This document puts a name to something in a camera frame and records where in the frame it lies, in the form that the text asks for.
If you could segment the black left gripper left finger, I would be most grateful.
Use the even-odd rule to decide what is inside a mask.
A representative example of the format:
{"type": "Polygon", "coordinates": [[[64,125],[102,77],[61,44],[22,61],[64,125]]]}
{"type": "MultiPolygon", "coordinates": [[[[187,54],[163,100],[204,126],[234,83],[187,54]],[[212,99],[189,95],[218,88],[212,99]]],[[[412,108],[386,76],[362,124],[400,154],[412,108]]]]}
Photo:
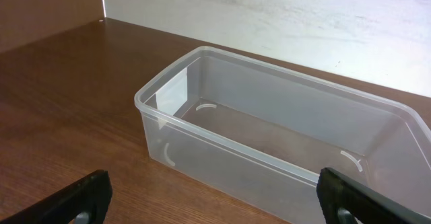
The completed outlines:
{"type": "Polygon", "coordinates": [[[103,224],[112,198],[106,170],[96,170],[32,206],[4,219],[13,223],[103,224]]]}

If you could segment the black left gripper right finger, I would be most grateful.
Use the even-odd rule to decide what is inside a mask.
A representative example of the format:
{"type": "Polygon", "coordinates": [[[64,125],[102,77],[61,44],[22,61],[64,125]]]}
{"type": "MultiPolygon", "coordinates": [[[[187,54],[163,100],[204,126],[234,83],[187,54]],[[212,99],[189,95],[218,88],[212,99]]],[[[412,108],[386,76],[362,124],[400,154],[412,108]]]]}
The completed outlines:
{"type": "Polygon", "coordinates": [[[325,167],[317,196],[327,224],[430,224],[430,218],[412,211],[350,177],[325,167]]]}

